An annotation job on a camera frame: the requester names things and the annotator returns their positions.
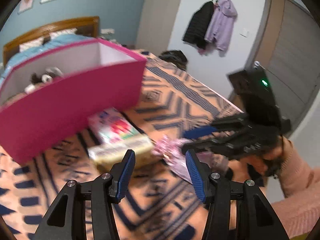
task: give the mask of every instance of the plush toy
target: plush toy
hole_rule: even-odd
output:
[[[51,83],[54,78],[62,77],[62,76],[63,76],[63,73],[57,67],[47,68],[45,70],[45,73],[43,75],[41,75],[40,77],[36,73],[33,73],[30,78],[31,84],[28,85],[24,91],[27,94],[29,94],[29,93],[35,91],[38,86],[41,86],[41,85],[47,84],[47,83]]]

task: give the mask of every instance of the patterned bedspread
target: patterned bedspread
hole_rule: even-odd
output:
[[[186,72],[158,58],[148,59],[138,106],[124,114],[154,141],[163,134],[181,137],[185,130],[238,113],[224,98]],[[70,180],[85,182],[99,174],[87,148],[97,144],[89,129],[57,142],[25,166],[0,147],[0,214],[19,239],[32,239],[57,193]],[[193,187],[162,162],[138,170],[126,198],[114,205],[123,239],[201,239],[207,209]],[[86,229],[93,239],[90,202]]]

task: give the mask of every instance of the pink storage box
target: pink storage box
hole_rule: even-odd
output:
[[[0,145],[19,164],[86,128],[87,117],[137,104],[145,57],[102,39],[44,52],[15,66],[0,88]],[[62,79],[19,99],[32,73],[58,67]]]

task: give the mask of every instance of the black puffer jacket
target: black puffer jacket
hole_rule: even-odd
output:
[[[196,44],[200,49],[205,49],[207,42],[204,40],[204,36],[211,21],[213,11],[213,2],[210,1],[205,3],[191,18],[182,40],[191,44]]]

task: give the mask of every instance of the green light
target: green light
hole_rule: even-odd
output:
[[[264,80],[262,80],[262,83],[267,87],[269,84],[266,82],[266,81],[264,81]]]

